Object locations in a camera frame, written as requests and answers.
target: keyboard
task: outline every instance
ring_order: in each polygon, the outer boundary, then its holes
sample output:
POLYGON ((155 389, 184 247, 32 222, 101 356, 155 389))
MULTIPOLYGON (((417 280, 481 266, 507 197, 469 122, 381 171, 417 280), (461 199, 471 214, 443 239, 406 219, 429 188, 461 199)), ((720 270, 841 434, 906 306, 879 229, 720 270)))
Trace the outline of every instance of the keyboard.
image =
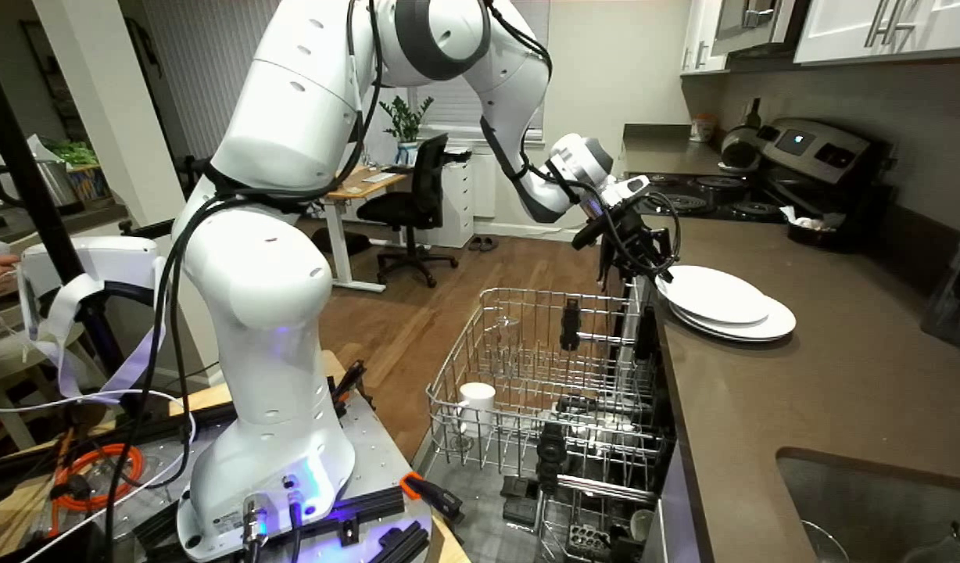
POLYGON ((376 183, 378 181, 387 181, 388 179, 393 178, 395 175, 397 174, 394 174, 393 172, 380 172, 380 174, 373 174, 368 178, 364 178, 362 181, 366 183, 376 183))

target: kitchen counter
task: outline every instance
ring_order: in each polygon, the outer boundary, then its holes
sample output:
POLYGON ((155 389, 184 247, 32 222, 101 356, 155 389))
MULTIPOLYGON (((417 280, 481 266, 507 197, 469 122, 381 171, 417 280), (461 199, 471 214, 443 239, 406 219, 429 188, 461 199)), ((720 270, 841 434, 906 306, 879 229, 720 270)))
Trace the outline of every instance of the kitchen counter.
MULTIPOLYGON (((121 221, 129 217, 125 206, 115 203, 114 199, 97 199, 94 202, 84 204, 84 210, 80 213, 63 215, 63 224, 66 232, 87 231, 89 228, 95 228, 102 224, 108 224, 113 221, 121 221)), ((0 228, 0 240, 3 242, 15 242, 28 235, 32 235, 36 228, 32 224, 32 218, 26 210, 20 207, 5 207, 0 210, 1 217, 8 221, 8 227, 0 228)))
POLYGON ((771 346, 659 321, 703 561, 709 547, 717 563, 815 560, 776 467, 783 450, 960 480, 960 349, 920 331, 915 293, 867 257, 791 242, 784 225, 682 227, 683 264, 739 275, 797 318, 771 346))
POLYGON ((688 140, 688 125, 627 126, 623 138, 626 170, 635 174, 725 174, 720 155, 709 145, 688 140))

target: white cup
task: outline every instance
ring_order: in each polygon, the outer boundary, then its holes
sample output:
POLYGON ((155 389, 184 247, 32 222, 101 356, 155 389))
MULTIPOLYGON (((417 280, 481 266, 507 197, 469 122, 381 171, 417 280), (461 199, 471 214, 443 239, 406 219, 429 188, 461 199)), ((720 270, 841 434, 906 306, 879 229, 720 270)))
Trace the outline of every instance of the white cup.
POLYGON ((459 385, 459 433, 480 438, 490 430, 491 412, 494 410, 494 388, 484 382, 466 382, 459 385))

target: dishwasher rack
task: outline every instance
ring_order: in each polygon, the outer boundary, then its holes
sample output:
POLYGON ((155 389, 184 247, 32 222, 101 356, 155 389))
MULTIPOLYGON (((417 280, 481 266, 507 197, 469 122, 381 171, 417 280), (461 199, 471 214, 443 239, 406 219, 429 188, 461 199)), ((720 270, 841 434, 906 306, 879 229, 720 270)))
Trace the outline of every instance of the dishwasher rack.
MULTIPOLYGON (((642 286, 627 286, 633 298, 638 291, 642 286)), ((632 510, 656 503, 653 474, 671 440, 653 430, 659 352, 633 353, 639 303, 487 289, 428 385, 432 453, 448 464, 539 478, 544 428, 564 429, 566 470, 555 478, 555 493, 540 493, 531 530, 544 560, 596 560, 568 542, 573 527, 628 526, 632 510), (493 407, 460 403, 466 382, 491 385, 493 407)))

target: oven control panel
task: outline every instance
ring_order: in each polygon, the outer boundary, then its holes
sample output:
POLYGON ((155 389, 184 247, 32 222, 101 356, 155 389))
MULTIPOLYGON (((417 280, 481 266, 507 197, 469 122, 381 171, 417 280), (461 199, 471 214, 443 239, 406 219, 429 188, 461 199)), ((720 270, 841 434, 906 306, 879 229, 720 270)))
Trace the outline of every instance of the oven control panel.
POLYGON ((761 149, 765 158, 833 185, 870 146, 869 140, 808 119, 776 119, 758 138, 766 142, 761 149))

